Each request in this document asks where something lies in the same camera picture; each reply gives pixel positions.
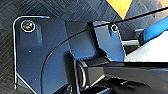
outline wire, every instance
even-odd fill
[[[126,21],[130,21],[130,20],[133,20],[133,19],[137,19],[137,18],[141,18],[141,17],[144,17],[144,16],[147,16],[147,15],[150,15],[150,14],[154,14],[154,13],[157,13],[157,12],[161,12],[163,10],[166,10],[168,9],[168,7],[165,7],[165,8],[161,8],[161,9],[158,9],[158,10],[154,10],[154,11],[151,11],[151,12],[148,12],[148,13],[145,13],[145,14],[142,14],[142,15],[138,15],[138,16],[135,16],[135,17],[131,17],[131,18],[128,18],[128,19],[125,19],[125,20],[119,20],[119,21],[115,21],[115,22],[110,22],[110,23],[106,23],[106,24],[101,24],[101,25],[97,25],[97,26],[93,26],[93,27],[90,27],[88,29],[85,29],[85,30],[82,30],[70,37],[68,37],[67,39],[65,39],[64,41],[62,41],[60,44],[58,44],[46,57],[46,59],[44,60],[44,63],[43,63],[43,66],[42,66],[42,70],[41,70],[41,77],[40,77],[40,85],[41,85],[41,94],[44,94],[44,90],[43,90],[43,72],[44,72],[44,67],[45,67],[45,64],[47,62],[47,60],[50,58],[50,56],[54,53],[54,51],[56,51],[61,45],[63,45],[65,42],[67,42],[68,40],[72,39],[73,37],[77,36],[77,35],[80,35],[82,34],[83,32],[87,31],[87,30],[90,30],[90,29],[94,29],[94,28],[97,28],[97,27],[101,27],[101,26],[106,26],[106,25],[112,25],[112,24],[116,24],[116,23],[120,23],[120,22],[126,22]]]

